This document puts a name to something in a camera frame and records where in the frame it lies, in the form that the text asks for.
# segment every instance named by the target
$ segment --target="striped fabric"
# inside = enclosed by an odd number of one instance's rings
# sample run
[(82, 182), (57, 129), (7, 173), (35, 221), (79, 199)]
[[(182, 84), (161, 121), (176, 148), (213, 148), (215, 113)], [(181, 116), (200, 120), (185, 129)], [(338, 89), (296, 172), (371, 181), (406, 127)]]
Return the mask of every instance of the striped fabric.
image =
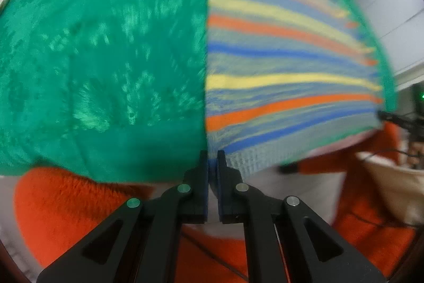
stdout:
[(244, 177), (376, 128), (377, 60), (340, 0), (209, 0), (206, 131)]

